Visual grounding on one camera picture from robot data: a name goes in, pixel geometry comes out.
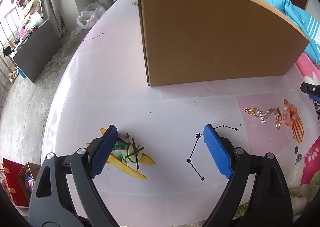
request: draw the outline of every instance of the concrete floor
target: concrete floor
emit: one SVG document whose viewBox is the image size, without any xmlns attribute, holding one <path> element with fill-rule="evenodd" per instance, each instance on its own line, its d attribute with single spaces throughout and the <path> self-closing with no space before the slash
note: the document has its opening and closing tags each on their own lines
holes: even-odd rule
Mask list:
<svg viewBox="0 0 320 227">
<path fill-rule="evenodd" d="M 61 38 L 62 48 L 35 83 L 20 75 L 9 86 L 0 115 L 0 156 L 17 163 L 40 164 L 44 127 L 52 99 L 73 54 L 88 30 Z"/>
</svg>

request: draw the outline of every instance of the striped balloon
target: striped balloon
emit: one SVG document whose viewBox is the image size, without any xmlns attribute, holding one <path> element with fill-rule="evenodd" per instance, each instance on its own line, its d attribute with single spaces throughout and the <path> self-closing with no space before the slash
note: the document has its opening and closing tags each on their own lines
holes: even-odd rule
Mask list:
<svg viewBox="0 0 320 227">
<path fill-rule="evenodd" d="M 294 138 L 301 143 L 304 137 L 304 129 L 303 129 L 303 123 L 301 118 L 298 116 L 293 124 L 292 124 L 292 132 L 294 135 Z"/>
</svg>

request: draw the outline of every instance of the metal screw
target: metal screw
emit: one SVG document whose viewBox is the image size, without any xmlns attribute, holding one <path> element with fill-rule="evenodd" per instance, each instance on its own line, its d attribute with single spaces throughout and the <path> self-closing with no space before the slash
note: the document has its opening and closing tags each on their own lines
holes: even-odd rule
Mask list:
<svg viewBox="0 0 320 227">
<path fill-rule="evenodd" d="M 244 153 L 243 148 L 236 148 L 235 151 L 236 151 L 237 154 L 243 154 Z"/>
<path fill-rule="evenodd" d="M 268 154 L 267 154 L 267 157 L 268 157 L 269 159 L 274 159 L 274 158 L 275 158 L 275 155 L 272 154 L 272 153 L 268 153 Z"/>
<path fill-rule="evenodd" d="M 51 158 L 53 158 L 54 157 L 54 153 L 49 153 L 49 154 L 47 154 L 47 159 L 51 159 Z"/>
<path fill-rule="evenodd" d="M 85 148 L 80 148 L 77 150 L 78 155 L 83 155 L 87 150 Z"/>
</svg>

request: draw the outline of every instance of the blue blanket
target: blue blanket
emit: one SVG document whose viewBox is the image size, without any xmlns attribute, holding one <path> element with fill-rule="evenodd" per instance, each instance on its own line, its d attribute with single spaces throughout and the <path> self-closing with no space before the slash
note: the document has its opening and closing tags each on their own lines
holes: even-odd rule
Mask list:
<svg viewBox="0 0 320 227">
<path fill-rule="evenodd" d="M 304 50 L 316 66 L 320 65 L 320 45 L 315 41 L 319 23 L 306 11 L 295 6 L 290 0 L 265 0 L 291 19 L 308 37 L 309 44 Z"/>
</svg>

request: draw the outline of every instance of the small cardboard box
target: small cardboard box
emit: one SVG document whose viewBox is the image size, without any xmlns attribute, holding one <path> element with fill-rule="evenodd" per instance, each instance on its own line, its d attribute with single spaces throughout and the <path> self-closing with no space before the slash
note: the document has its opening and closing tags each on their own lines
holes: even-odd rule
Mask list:
<svg viewBox="0 0 320 227">
<path fill-rule="evenodd" d="M 149 86 L 284 75 L 308 39 L 264 0 L 138 0 Z"/>
<path fill-rule="evenodd" d="M 26 177 L 26 175 L 29 174 L 33 178 L 33 180 L 36 181 L 39 170 L 40 170 L 40 165 L 27 162 L 18 174 L 18 181 L 20 183 L 21 189 L 22 189 L 28 203 L 30 202 L 31 194 L 27 190 L 27 187 L 25 184 L 25 177 Z"/>
</svg>

